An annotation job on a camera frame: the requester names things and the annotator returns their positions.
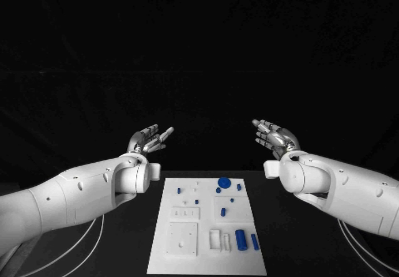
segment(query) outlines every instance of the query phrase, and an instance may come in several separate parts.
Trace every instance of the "blue cylinder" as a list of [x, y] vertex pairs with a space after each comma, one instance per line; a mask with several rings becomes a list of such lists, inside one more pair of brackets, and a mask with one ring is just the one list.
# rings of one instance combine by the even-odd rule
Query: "blue cylinder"
[[256, 241], [256, 236], [255, 236], [255, 234], [250, 234], [250, 238], [252, 238], [252, 242], [253, 242], [253, 248], [255, 248], [255, 250], [259, 250], [259, 246], [258, 246], [258, 241]]
[[236, 247], [240, 251], [248, 250], [243, 230], [235, 230]]
[[226, 177], [220, 177], [217, 180], [217, 185], [222, 189], [227, 189], [230, 187], [230, 179]]

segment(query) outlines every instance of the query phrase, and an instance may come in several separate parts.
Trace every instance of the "white cable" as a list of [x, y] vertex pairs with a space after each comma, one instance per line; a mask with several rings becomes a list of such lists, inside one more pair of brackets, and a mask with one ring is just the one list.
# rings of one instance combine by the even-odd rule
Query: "white cable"
[[351, 236], [351, 239], [354, 240], [354, 242], [357, 243], [357, 245], [358, 245], [358, 247], [363, 249], [363, 251], [367, 253], [367, 255], [386, 267], [386, 268], [389, 268], [392, 271], [394, 271], [396, 273], [399, 273], [399, 270], [397, 269], [394, 269], [393, 267], [390, 267], [383, 261], [380, 261], [376, 257], [374, 257], [374, 255], [364, 249], [364, 247], [361, 246], [361, 244], [358, 243], [358, 241], [356, 240], [356, 238], [353, 237], [353, 234], [351, 234], [351, 232], [348, 231], [348, 229], [347, 229], [347, 233], [348, 233], [348, 235]]
[[70, 251], [72, 249], [76, 247], [76, 245], [80, 243], [82, 239], [85, 238], [85, 235], [88, 234], [89, 232], [89, 229], [91, 227], [93, 226], [93, 222], [95, 222], [96, 219], [93, 219], [91, 225], [89, 225], [89, 228], [88, 230], [85, 231], [85, 234], [82, 235], [80, 239], [78, 240], [78, 242], [75, 243], [75, 245], [69, 248], [69, 250], [50, 262], [47, 263], [43, 267], [37, 268], [36, 270], [30, 271], [29, 273], [26, 273], [24, 275], [21, 275], [20, 277], [26, 277], [29, 275], [31, 275], [33, 273], [39, 272], [40, 270], [43, 270], [46, 267], [49, 267]]
[[[341, 231], [343, 231], [343, 226], [341, 226], [340, 220], [338, 220], [338, 227], [341, 228]], [[347, 235], [346, 235], [344, 231], [343, 231], [343, 235], [344, 235], [344, 238], [347, 239], [347, 242], [348, 242], [348, 244], [351, 245], [351, 248], [353, 248], [353, 250], [356, 251], [358, 257], [360, 257], [361, 260], [366, 262], [366, 260], [363, 259], [360, 253], [357, 252], [357, 250], [356, 250], [356, 248], [354, 248], [354, 246], [353, 246], [353, 244], [351, 244], [351, 242], [350, 242], [350, 240], [348, 240], [348, 238], [347, 238]], [[384, 277], [384, 276], [380, 274], [380, 272], [371, 267], [371, 265], [370, 265], [367, 262], [366, 262], [366, 265], [367, 265], [367, 266], [370, 267], [370, 269], [379, 274], [380, 277]]]
[[[98, 242], [99, 242], [101, 235], [102, 235], [102, 228], [104, 228], [104, 215], [102, 215], [102, 224], [101, 224], [101, 231], [99, 231], [98, 241], [95, 243], [95, 246], [93, 246], [93, 248], [92, 248], [92, 250], [91, 250], [91, 252], [89, 252], [89, 254], [88, 254], [86, 258], [85, 258], [85, 260], [80, 262], [79, 266], [85, 263], [86, 259], [89, 258], [89, 255], [92, 254], [92, 252], [95, 250], [95, 247], [98, 247]], [[76, 266], [75, 269], [72, 269], [70, 272], [65, 274], [65, 276], [68, 276], [79, 268], [79, 266]]]

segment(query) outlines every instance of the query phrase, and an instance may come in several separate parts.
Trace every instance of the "black tabletop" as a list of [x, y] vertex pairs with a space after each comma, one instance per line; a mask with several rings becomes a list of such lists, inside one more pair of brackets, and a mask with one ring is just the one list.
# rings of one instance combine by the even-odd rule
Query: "black tabletop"
[[[164, 178], [222, 176], [245, 180], [268, 276], [377, 276], [347, 244], [337, 219], [297, 199], [263, 171], [163, 171], [147, 192], [105, 214], [98, 247], [69, 276], [145, 276]], [[72, 247], [89, 224], [42, 235], [16, 276]], [[89, 254], [99, 230], [101, 217], [76, 248], [31, 276], [63, 276]]]

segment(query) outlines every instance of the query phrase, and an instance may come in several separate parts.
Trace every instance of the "robotic hand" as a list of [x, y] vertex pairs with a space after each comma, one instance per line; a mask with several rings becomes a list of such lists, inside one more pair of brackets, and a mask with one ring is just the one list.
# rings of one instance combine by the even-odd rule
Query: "robotic hand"
[[399, 182], [386, 175], [301, 151], [292, 133], [252, 120], [256, 142], [278, 160], [263, 163], [266, 178], [356, 228], [399, 240]]
[[82, 224], [112, 211], [160, 179], [147, 154], [165, 147], [173, 127], [137, 132], [118, 158], [78, 166], [30, 189], [0, 197], [0, 257], [10, 248], [55, 229]]

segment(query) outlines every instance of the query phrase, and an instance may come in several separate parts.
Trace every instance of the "dark background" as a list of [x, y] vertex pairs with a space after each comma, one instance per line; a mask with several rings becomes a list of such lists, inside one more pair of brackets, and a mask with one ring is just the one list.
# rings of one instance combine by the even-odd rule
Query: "dark background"
[[262, 170], [253, 118], [399, 178], [397, 1], [3, 6], [3, 181], [119, 156], [154, 123], [176, 129], [163, 170]]

